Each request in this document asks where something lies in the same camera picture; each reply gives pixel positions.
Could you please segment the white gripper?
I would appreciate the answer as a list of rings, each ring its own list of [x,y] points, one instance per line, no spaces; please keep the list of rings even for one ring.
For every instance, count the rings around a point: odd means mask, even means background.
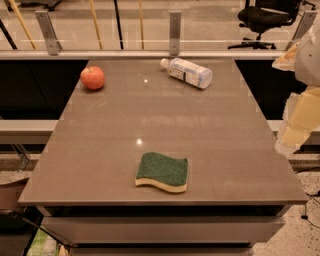
[[[275,150],[291,155],[308,140],[320,126],[320,24],[314,24],[272,67],[281,71],[295,71],[297,80],[308,86],[301,94],[291,93],[283,112]]]

